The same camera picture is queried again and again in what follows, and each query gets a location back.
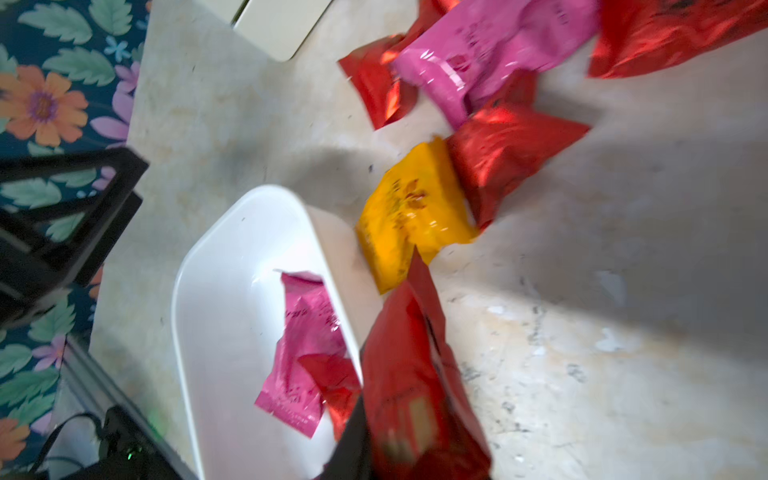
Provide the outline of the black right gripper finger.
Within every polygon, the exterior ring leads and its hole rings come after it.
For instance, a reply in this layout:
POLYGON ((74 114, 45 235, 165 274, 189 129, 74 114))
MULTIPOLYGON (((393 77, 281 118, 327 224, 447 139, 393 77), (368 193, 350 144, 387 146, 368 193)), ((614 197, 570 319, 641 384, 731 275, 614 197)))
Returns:
POLYGON ((374 480, 372 441, 360 397, 319 480, 374 480))

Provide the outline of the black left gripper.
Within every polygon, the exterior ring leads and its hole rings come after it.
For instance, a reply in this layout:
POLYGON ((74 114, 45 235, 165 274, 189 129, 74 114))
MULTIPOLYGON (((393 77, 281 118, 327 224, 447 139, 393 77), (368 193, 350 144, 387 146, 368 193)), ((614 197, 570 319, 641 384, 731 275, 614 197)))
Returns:
POLYGON ((110 167, 115 175, 95 197, 56 201, 10 213, 1 211, 1 326, 28 325, 83 284, 98 261, 90 259, 149 164, 128 147, 75 154, 22 157, 1 164, 1 182, 46 179, 110 167), (80 218, 61 241, 38 227, 65 217, 80 218))

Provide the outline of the red foil tea bag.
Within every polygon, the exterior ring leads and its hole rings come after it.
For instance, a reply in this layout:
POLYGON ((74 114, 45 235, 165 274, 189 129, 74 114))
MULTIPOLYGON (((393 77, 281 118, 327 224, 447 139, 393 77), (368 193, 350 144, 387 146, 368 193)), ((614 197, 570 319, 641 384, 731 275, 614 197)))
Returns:
POLYGON ((602 1, 588 76, 664 70, 766 27, 767 0, 602 1))
POLYGON ((421 0, 418 16, 406 33, 363 45, 337 61, 362 100, 374 130, 406 116, 418 100, 417 87, 401 79, 393 62, 459 3, 459 0, 421 0))
POLYGON ((303 355, 299 364, 320 391, 329 410, 334 439, 339 441, 362 392, 362 386, 350 358, 322 353, 303 355))
POLYGON ((487 479, 492 456, 447 342, 428 266, 412 256, 361 357, 363 403, 380 479, 487 479))
POLYGON ((479 230, 505 197, 591 127, 534 110, 538 74, 518 70, 447 140, 450 158, 479 230))

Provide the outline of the magenta foil tea bag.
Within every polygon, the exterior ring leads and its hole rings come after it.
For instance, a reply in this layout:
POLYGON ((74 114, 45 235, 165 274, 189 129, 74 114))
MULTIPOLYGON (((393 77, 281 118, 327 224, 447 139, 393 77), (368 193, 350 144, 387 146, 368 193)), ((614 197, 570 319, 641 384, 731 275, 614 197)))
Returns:
POLYGON ((461 1, 394 60, 456 129, 518 70, 560 65, 598 30, 593 0, 461 1))
POLYGON ((255 405, 311 438, 323 415, 323 400, 300 359, 306 355, 343 356, 347 347, 322 279, 309 272, 283 272, 281 281, 284 331, 255 405))

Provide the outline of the yellow foil tea bag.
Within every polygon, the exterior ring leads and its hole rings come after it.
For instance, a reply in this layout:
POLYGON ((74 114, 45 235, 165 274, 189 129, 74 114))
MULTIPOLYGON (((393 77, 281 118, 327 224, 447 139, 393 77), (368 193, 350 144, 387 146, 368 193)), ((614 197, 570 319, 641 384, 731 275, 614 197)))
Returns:
POLYGON ((414 252, 428 264, 444 247, 474 241, 478 230, 443 138, 418 144, 383 175, 356 234, 381 294, 406 278, 414 252))

